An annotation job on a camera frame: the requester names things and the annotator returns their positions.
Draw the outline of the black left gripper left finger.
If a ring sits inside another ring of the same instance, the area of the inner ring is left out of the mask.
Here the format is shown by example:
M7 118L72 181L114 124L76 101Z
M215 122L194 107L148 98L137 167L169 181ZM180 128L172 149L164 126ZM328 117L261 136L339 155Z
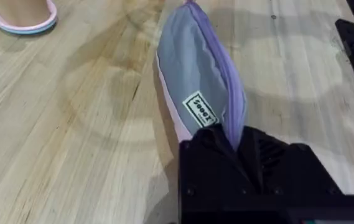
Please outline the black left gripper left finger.
M179 190L191 197L256 194L222 125L201 128L179 144Z

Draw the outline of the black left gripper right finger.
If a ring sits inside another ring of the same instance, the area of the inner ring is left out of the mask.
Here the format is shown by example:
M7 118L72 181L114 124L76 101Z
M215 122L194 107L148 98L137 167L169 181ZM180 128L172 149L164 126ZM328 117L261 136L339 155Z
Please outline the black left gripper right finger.
M286 143L246 126L238 158L256 190L273 195L341 195L342 191L306 144Z

